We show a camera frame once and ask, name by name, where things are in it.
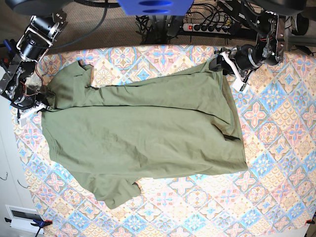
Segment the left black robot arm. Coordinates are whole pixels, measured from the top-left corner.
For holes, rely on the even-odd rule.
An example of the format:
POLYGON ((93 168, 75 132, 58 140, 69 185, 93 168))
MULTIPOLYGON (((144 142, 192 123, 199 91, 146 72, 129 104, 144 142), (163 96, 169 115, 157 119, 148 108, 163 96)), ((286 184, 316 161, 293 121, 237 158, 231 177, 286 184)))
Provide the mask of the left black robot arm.
POLYGON ((220 0, 224 12, 240 24, 253 30, 256 45, 245 44, 233 49, 222 48, 215 52, 216 58, 209 63, 212 71, 224 70, 232 74, 231 66, 220 53, 227 53, 237 68, 246 76, 247 71, 258 69, 263 63, 274 66, 283 61, 284 31, 287 16, 295 16, 306 7, 305 0, 220 0))

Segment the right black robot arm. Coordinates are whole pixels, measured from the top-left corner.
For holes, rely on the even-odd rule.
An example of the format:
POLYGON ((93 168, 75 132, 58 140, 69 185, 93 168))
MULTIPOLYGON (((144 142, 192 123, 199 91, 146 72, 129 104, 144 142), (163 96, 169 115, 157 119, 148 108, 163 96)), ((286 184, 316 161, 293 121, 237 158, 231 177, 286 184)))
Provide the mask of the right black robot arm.
POLYGON ((8 60, 0 61, 0 95, 19 110, 40 111, 48 108, 47 90, 26 85, 37 74, 37 64, 53 46, 67 25, 63 7, 68 0, 7 0, 14 12, 29 15, 30 22, 19 41, 5 40, 8 60))

